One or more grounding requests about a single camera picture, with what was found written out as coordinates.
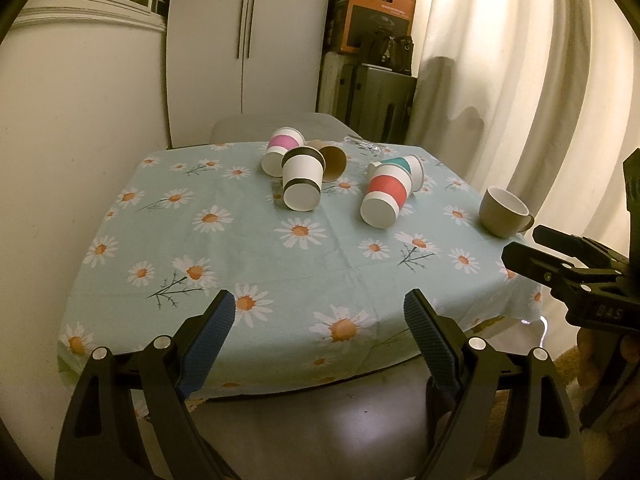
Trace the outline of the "person's right hand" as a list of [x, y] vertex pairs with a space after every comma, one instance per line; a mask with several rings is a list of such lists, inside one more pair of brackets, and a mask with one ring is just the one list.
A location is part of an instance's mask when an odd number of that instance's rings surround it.
[[581, 328], [577, 381], [586, 405], [582, 426], [610, 436], [639, 431], [639, 333], [619, 335]]

